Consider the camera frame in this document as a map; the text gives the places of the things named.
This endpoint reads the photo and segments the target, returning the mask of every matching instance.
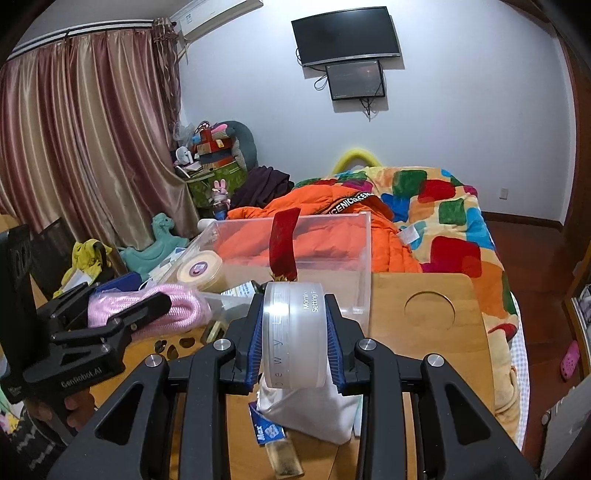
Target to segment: curtain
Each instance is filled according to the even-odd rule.
[[[149,246],[160,212],[179,235],[197,234],[189,192],[172,166],[172,114],[155,50],[151,29],[91,33],[0,70],[3,212],[36,231],[61,216],[76,239],[118,247]]]
[[[156,59],[156,73],[162,92],[164,115],[170,132],[169,146],[176,148],[173,140],[174,128],[181,109],[181,81],[177,61],[177,40],[173,25],[168,18],[154,20],[152,37],[154,39],[154,58]]]

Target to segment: air conditioner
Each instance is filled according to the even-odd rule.
[[[260,0],[193,0],[170,18],[180,25],[185,40],[191,42],[259,7]]]

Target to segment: curtain rod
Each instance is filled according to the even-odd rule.
[[[153,23],[154,20],[110,20],[62,28],[61,30],[41,35],[17,45],[8,56],[8,60],[12,60],[14,57],[18,57],[28,51],[34,50],[35,48],[48,45],[66,37],[106,30],[120,30],[123,28],[151,28]]]

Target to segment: person's hand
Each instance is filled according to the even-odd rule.
[[[67,423],[70,427],[80,431],[86,422],[90,420],[95,412],[95,398],[90,390],[75,393],[64,399],[66,408],[71,411]],[[44,422],[50,422],[53,417],[53,410],[43,402],[28,398],[25,400],[25,407],[31,417]]]

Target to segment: wooden floor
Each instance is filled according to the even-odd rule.
[[[505,222],[487,225],[521,309],[531,382],[524,455],[538,467],[543,448],[540,418],[580,382],[578,369],[569,382],[559,370],[573,341],[562,299],[577,259],[558,230]]]

